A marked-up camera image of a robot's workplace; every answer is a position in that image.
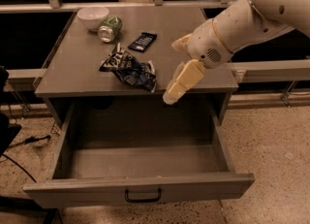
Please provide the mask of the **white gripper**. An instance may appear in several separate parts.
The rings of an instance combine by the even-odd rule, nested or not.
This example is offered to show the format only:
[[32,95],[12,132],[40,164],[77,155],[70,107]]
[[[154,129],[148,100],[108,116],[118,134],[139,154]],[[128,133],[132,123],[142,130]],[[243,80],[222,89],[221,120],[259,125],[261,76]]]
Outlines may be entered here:
[[181,62],[177,66],[163,95],[163,100],[168,105],[176,103],[189,89],[202,80],[205,67],[216,68],[233,57],[233,54],[218,39],[214,31],[213,19],[208,19],[192,34],[181,37],[171,46],[178,52],[187,51],[193,59],[187,63]]

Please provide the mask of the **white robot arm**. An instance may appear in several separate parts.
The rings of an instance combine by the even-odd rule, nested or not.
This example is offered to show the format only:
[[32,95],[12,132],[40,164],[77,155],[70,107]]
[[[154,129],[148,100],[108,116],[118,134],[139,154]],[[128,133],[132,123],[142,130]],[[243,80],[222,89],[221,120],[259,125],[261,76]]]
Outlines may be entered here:
[[176,103],[202,80],[207,69],[231,60],[236,52],[294,29],[310,36],[310,0],[235,1],[171,44],[190,60],[177,66],[163,95],[164,102]]

